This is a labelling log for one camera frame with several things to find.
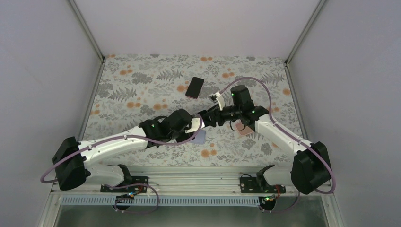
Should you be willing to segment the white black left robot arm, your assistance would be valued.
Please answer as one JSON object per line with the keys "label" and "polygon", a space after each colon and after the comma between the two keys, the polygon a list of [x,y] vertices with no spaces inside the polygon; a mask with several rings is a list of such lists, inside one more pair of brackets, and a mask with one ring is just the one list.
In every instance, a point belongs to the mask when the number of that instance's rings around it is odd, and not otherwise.
{"label": "white black left robot arm", "polygon": [[122,165],[107,166],[102,161],[130,151],[184,144],[194,139],[204,126],[200,115],[179,109],[113,136],[86,141],[66,138],[52,158],[59,189],[69,191],[94,182],[124,192],[132,181],[127,170]]}

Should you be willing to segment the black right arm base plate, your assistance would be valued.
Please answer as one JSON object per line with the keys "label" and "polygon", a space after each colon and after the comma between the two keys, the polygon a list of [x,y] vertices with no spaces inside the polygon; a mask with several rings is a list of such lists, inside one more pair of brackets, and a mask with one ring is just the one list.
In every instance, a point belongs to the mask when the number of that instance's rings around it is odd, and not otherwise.
{"label": "black right arm base plate", "polygon": [[242,174],[239,178],[241,193],[286,193],[285,186],[270,185],[265,180],[263,174],[272,167],[274,167],[274,165],[264,167],[263,169],[259,170],[255,176],[250,174]]}

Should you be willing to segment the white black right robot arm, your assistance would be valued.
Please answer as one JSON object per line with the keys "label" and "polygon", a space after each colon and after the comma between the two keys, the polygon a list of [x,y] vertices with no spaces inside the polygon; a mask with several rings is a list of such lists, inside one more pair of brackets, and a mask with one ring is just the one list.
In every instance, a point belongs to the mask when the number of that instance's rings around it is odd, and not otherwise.
{"label": "white black right robot arm", "polygon": [[323,143],[312,143],[297,136],[278,123],[268,109],[255,106],[246,86],[235,86],[230,91],[232,106],[223,106],[223,97],[216,93],[211,96],[216,105],[199,112],[205,126],[222,126],[240,120],[243,126],[278,145],[291,159],[288,166],[269,165],[260,170],[256,174],[259,191],[268,192],[276,185],[284,185],[310,194],[332,179],[330,159]]}

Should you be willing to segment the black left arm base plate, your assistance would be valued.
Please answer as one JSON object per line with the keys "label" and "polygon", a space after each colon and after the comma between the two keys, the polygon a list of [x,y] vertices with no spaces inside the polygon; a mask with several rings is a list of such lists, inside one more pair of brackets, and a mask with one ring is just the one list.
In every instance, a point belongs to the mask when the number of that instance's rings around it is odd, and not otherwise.
{"label": "black left arm base plate", "polygon": [[106,187],[105,185],[102,185],[100,188],[100,192],[103,193],[132,193],[132,194],[137,194],[137,193],[142,193],[142,192],[147,192],[147,187],[143,185],[138,185],[138,186],[132,186],[132,184],[148,184],[149,177],[147,176],[132,176],[131,180],[124,181],[117,185],[118,189]]}

